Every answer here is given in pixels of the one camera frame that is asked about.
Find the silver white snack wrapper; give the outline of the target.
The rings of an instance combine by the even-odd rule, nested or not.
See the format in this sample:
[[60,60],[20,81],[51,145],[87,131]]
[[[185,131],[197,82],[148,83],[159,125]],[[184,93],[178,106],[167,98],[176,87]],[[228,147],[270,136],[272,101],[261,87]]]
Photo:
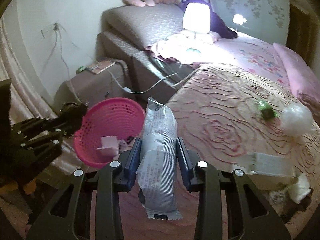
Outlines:
[[182,218],[176,205],[176,139],[177,124],[172,110],[150,97],[136,171],[138,198],[150,219]]

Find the pink paper box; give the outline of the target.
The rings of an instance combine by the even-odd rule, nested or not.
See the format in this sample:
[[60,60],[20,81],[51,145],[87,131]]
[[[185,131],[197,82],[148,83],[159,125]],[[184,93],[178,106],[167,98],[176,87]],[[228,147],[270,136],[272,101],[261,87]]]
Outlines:
[[101,137],[101,146],[96,150],[103,156],[117,156],[119,154],[118,138],[116,136]]

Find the cardboard box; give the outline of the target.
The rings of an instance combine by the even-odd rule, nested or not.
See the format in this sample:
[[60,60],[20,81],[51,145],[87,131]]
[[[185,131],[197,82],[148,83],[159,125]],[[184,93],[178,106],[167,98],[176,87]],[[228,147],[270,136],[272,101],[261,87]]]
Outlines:
[[278,191],[296,180],[296,169],[285,157],[264,153],[249,153],[238,158],[231,171],[242,170],[256,187],[265,191]]

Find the green snack packet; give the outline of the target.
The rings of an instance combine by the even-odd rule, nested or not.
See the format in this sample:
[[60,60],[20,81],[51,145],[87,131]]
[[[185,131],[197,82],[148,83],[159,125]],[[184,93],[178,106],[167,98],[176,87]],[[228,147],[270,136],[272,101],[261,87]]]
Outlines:
[[276,112],[271,105],[265,100],[257,101],[257,110],[264,120],[271,120],[277,117]]

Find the white tissue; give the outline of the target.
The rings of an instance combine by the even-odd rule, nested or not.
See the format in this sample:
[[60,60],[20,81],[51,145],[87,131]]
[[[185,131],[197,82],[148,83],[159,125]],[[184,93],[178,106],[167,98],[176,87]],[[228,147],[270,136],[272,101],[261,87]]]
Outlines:
[[300,204],[300,202],[311,192],[310,183],[305,174],[301,173],[295,184],[291,185],[289,189],[289,196],[291,200]]

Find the clear plastic bag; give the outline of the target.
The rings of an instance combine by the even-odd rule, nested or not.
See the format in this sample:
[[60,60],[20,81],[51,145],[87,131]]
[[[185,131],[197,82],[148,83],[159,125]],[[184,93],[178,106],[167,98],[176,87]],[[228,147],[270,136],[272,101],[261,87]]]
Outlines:
[[292,103],[280,115],[280,126],[284,134],[298,137],[313,132],[313,116],[308,107]]

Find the beige curtain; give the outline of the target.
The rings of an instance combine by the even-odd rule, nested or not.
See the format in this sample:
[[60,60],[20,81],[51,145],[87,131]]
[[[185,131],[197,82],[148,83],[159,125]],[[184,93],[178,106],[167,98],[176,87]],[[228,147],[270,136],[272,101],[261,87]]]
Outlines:
[[[1,80],[11,79],[10,118],[13,123],[33,117],[56,118],[57,114],[35,90],[23,71],[9,41],[4,20],[1,19]],[[64,141],[62,155],[52,162],[52,166],[65,174],[70,174],[82,165],[72,146]]]

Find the pink plastic mesh basket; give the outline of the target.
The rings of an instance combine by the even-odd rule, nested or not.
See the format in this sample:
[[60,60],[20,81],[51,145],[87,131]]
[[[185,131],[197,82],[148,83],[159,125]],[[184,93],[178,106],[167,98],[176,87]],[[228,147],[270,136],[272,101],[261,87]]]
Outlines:
[[81,128],[74,134],[74,150],[87,166],[102,168],[111,161],[97,152],[101,138],[116,136],[119,140],[139,136],[145,118],[143,107],[128,98],[101,101],[82,118]]

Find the rose patterned bed blanket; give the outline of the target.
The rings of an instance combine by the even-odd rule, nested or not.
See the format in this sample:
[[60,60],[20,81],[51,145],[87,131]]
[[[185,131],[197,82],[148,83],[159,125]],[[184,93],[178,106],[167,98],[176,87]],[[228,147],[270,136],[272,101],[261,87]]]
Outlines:
[[[178,135],[186,147],[216,168],[228,171],[252,152],[289,157],[306,174],[313,189],[311,203],[287,223],[292,237],[306,226],[319,205],[319,126],[298,138],[285,136],[279,120],[266,122],[257,110],[265,100],[277,114],[296,101],[283,86],[242,70],[205,66],[168,101]],[[189,193],[181,177],[176,181],[179,220],[147,217],[138,200],[139,187],[119,196],[125,239],[193,239],[199,195]]]

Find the brown bedside cabinet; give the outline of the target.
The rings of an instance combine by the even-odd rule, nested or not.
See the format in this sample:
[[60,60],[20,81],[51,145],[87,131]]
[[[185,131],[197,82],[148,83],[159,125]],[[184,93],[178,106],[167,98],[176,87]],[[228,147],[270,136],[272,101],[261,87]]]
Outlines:
[[109,98],[130,98],[131,95],[121,89],[121,87],[131,88],[131,79],[127,64],[122,60],[115,60],[107,70],[98,75],[84,70],[71,80],[61,84],[54,96],[53,109],[59,111],[64,103],[81,101],[89,108],[95,104]]

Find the white table lamp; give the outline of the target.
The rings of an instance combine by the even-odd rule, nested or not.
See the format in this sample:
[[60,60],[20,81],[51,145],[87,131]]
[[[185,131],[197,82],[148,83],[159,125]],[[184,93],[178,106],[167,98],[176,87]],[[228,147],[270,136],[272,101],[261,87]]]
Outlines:
[[184,12],[182,27],[193,34],[187,51],[199,53],[195,47],[196,42],[210,31],[210,7],[203,3],[189,3]]

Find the small night light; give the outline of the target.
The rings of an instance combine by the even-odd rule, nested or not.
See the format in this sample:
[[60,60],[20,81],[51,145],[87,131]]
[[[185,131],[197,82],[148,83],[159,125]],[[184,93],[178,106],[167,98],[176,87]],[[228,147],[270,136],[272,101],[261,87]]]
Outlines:
[[247,19],[244,18],[244,16],[242,16],[241,14],[235,14],[232,21],[237,25],[243,25],[244,23],[247,23]]

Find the pink neck pillow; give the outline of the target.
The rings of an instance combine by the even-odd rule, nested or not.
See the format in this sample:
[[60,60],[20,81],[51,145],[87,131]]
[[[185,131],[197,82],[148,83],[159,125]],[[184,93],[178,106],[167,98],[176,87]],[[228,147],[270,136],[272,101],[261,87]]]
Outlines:
[[154,7],[155,2],[153,0],[123,0],[127,5],[133,5],[135,7]]

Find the floral wardrobe door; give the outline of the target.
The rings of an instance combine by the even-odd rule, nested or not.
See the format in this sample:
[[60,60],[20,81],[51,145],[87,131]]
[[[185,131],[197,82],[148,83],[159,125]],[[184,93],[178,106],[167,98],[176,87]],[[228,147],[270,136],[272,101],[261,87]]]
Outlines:
[[[290,0],[212,0],[212,6],[228,27],[270,44],[287,42]],[[247,23],[234,24],[235,14],[244,16]]]

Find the wall power socket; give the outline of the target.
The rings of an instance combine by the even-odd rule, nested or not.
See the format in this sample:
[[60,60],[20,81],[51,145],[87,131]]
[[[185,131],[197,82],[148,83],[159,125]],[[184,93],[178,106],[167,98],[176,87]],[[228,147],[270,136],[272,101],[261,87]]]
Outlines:
[[58,23],[54,23],[53,24],[53,30],[54,31],[58,31],[59,30],[59,24]]

